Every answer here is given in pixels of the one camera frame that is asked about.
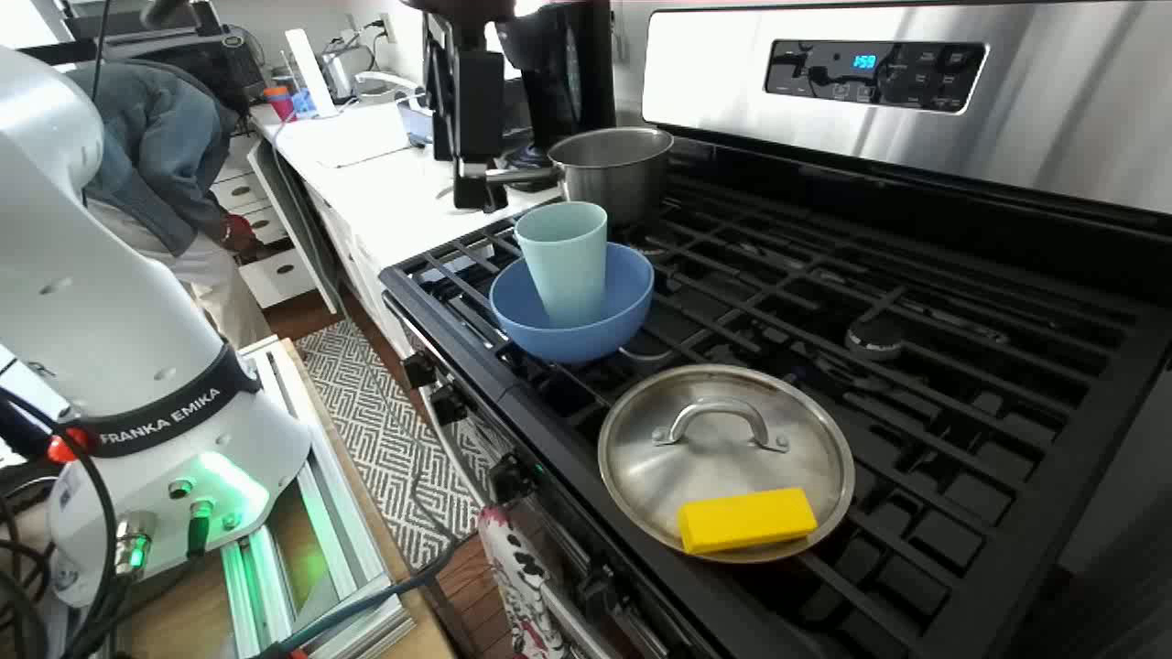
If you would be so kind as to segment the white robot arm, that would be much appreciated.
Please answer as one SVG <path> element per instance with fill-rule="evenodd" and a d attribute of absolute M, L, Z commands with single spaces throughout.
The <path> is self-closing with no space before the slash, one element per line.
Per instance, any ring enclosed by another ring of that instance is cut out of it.
<path fill-rule="evenodd" d="M 51 591 L 85 608 L 256 530 L 308 430 L 188 288 L 81 201 L 101 122 L 59 70 L 0 52 L 0 346 L 39 365 L 90 436 L 51 500 Z"/>

